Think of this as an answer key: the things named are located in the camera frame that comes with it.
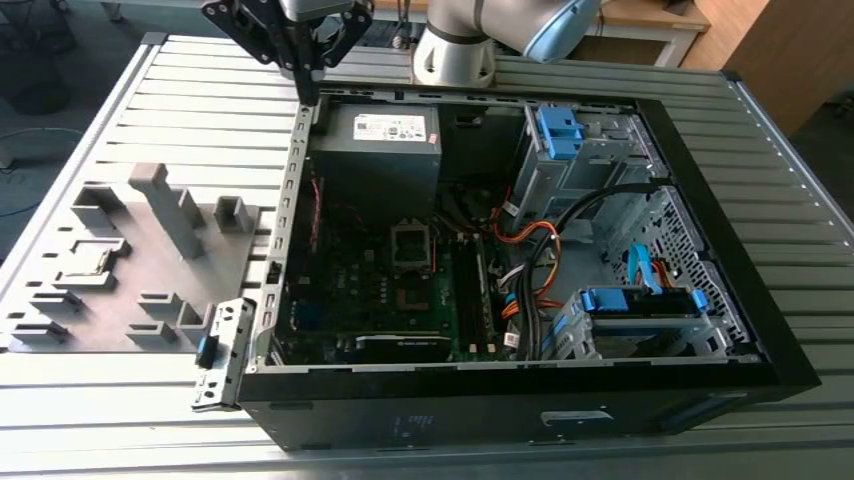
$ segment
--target blue plastic latch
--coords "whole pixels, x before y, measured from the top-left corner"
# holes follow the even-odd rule
[[[694,290],[691,292],[691,298],[694,298],[696,309],[704,312],[708,309],[708,297],[706,297],[706,293],[702,290]]]
[[[560,316],[560,320],[558,320],[558,324],[555,325],[555,335],[558,335],[560,333],[560,331],[566,328],[566,324],[567,324],[567,319],[566,319],[566,315]]]
[[[642,243],[634,243],[628,248],[628,265],[626,268],[628,283],[634,283],[635,273],[640,269],[640,277],[643,284],[652,289],[652,295],[662,294],[662,287],[655,281],[652,274],[652,259],[650,258],[650,249]]]
[[[626,312],[628,304],[619,288],[591,288],[588,290],[595,302],[596,312]]]
[[[548,350],[548,347],[551,347],[551,339],[552,339],[552,334],[551,332],[548,332],[548,334],[546,335],[546,338],[543,338],[543,343],[540,344],[540,347],[539,347],[539,351],[542,353],[546,353],[546,350]]]
[[[586,312],[596,311],[596,302],[592,300],[592,294],[590,292],[582,292],[582,304],[584,305]]]
[[[584,143],[583,126],[567,107],[540,107],[539,126],[552,160],[572,160]]]

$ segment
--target cable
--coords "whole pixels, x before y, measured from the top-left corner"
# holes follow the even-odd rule
[[[511,245],[519,244],[519,243],[524,242],[524,240],[528,238],[528,236],[539,228],[548,230],[550,235],[547,236],[547,238],[554,239],[554,242],[555,242],[555,261],[554,261],[554,264],[551,266],[551,271],[548,272],[548,277],[546,278],[546,282],[543,283],[543,286],[536,291],[536,297],[538,298],[539,297],[544,297],[546,294],[548,293],[548,290],[551,289],[551,286],[554,284],[555,278],[558,277],[558,268],[559,268],[559,265],[560,265],[560,253],[562,253],[562,250],[560,250],[560,248],[562,248],[560,247],[560,236],[558,235],[558,231],[555,229],[555,226],[551,223],[546,222],[546,221],[534,222],[527,227],[524,227],[524,229],[522,229],[522,232],[519,232],[516,235],[508,237],[508,236],[504,236],[498,230],[498,221],[496,221],[498,212],[500,212],[499,209],[495,209],[494,212],[492,212],[492,232],[495,234],[495,237],[502,242],[508,243]],[[504,281],[503,282],[499,281],[499,287],[502,286],[503,283],[506,283],[506,281],[508,279],[508,276],[516,275],[519,273],[520,273],[520,271],[516,271],[516,269],[511,270],[508,272],[508,274],[504,276]],[[514,305],[516,305],[516,301],[515,300],[508,305],[508,308],[511,306],[514,306]]]
[[[18,209],[18,210],[13,210],[13,211],[10,211],[8,213],[0,213],[0,218],[10,217],[13,215],[17,215],[18,213],[28,212],[29,210],[36,208],[40,204],[41,204],[41,202],[36,202],[32,205],[29,205],[28,207],[24,207],[24,208]]]
[[[626,183],[622,185],[614,185],[611,187],[603,188],[602,190],[596,190],[595,192],[584,195],[578,201],[567,208],[560,216],[558,217],[558,221],[554,226],[558,232],[563,232],[566,226],[584,213],[584,211],[600,202],[604,198],[611,195],[616,195],[618,193],[652,193],[658,190],[659,185],[651,183]],[[519,281],[516,282],[516,301],[520,305],[519,313],[522,314],[523,324],[527,323],[532,326],[534,335],[531,339],[528,339],[528,345],[531,345],[531,351],[528,352],[532,359],[539,359],[539,318],[536,313],[536,304],[534,300],[534,290],[531,287],[532,283],[532,274],[534,274],[534,265],[536,265],[536,260],[540,255],[546,251],[546,245],[548,244],[548,237],[540,238],[536,243],[536,247],[534,249],[534,254],[531,258],[524,262],[524,269],[519,276]]]
[[[510,280],[512,280],[512,278],[522,273],[523,269],[524,269],[524,263],[520,263],[519,265],[512,267],[510,271],[504,274],[504,276],[498,279],[498,288],[502,288],[504,285],[507,285],[507,282],[510,282]]]
[[[317,186],[317,180],[315,178],[311,179],[311,188],[315,192],[315,213],[311,220],[311,237],[308,238],[308,245],[313,248],[320,234],[320,187]]]
[[[599,7],[599,21],[596,22],[596,37],[604,35],[604,10]]]
[[[401,49],[409,42],[409,3],[411,0],[397,0],[397,23],[395,24],[391,40],[387,45],[387,47],[393,47],[395,49]]]
[[[664,261],[654,260],[652,269],[655,270],[655,273],[658,273],[658,281],[662,284],[662,287],[674,288],[675,285],[670,281],[670,275],[667,274],[667,266],[664,265]]]
[[[538,308],[563,308],[563,303],[546,298],[536,301],[536,307]],[[519,305],[511,303],[504,307],[504,310],[502,310],[502,318],[506,320],[518,313],[519,313]]]
[[[79,138],[75,139],[75,145],[80,142],[80,138],[83,138],[83,132],[75,130],[72,128],[60,128],[60,127],[37,127],[37,128],[22,128],[20,130],[14,130],[9,133],[0,134],[0,141],[8,140],[12,137],[17,137],[18,135],[24,135],[28,133],[36,132],[48,132],[48,133],[72,133],[77,135]],[[0,174],[10,175],[17,170],[17,165],[13,164],[8,168],[0,169]]]

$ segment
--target floor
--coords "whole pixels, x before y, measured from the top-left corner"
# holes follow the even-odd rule
[[[57,57],[56,62],[73,91],[71,104],[57,114],[26,117],[14,114],[0,100],[0,141],[4,141],[2,134],[21,128],[61,127],[84,131],[145,32],[221,36],[195,9],[124,5],[124,21],[111,23],[97,3],[75,0],[69,3],[72,10],[65,19],[79,47]],[[391,23],[377,22],[363,43],[385,46],[392,30]],[[826,107],[792,137],[795,148],[848,216],[854,215],[852,130],[854,119],[836,118],[832,108]],[[72,133],[55,132],[21,135],[8,139],[8,144],[4,141],[4,146],[14,150],[16,156],[25,156],[26,161],[17,162],[14,169],[0,170],[0,263],[59,173],[73,139]]]

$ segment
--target blue cable on floor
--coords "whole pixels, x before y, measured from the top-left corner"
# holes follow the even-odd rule
[[[30,205],[28,207],[24,207],[24,208],[18,209],[18,210],[13,210],[9,213],[0,213],[0,218],[10,217],[12,215],[17,215],[18,213],[28,212],[29,210],[36,208],[38,206],[38,204],[41,204],[41,202],[36,202],[33,205]]]

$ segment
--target table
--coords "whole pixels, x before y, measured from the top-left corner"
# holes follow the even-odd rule
[[[0,319],[29,262],[52,247],[83,181],[123,183],[127,162],[167,163],[171,181],[197,199],[236,194],[268,210],[277,201],[297,107],[291,83],[229,40],[149,35],[147,41],[0,269]],[[329,78],[403,84],[408,71],[405,53],[357,47]],[[191,478],[240,472],[256,479],[333,469],[348,478],[399,478],[400,470],[364,472],[385,466],[405,467],[411,478],[510,480],[534,472],[542,479],[610,479],[631,472],[643,479],[711,479],[744,478],[756,465],[763,476],[786,478],[814,474],[816,463],[824,472],[854,466],[854,228],[747,89],[716,72],[538,65],[518,57],[499,57],[496,80],[502,90],[663,102],[823,385],[675,437],[305,455],[283,453],[241,412],[191,413],[192,355],[4,353],[0,472],[152,478],[181,470]],[[263,132],[252,127],[260,120]],[[269,221],[261,218],[261,229]],[[263,230],[256,237],[263,256]],[[249,265],[247,281],[261,275]]]

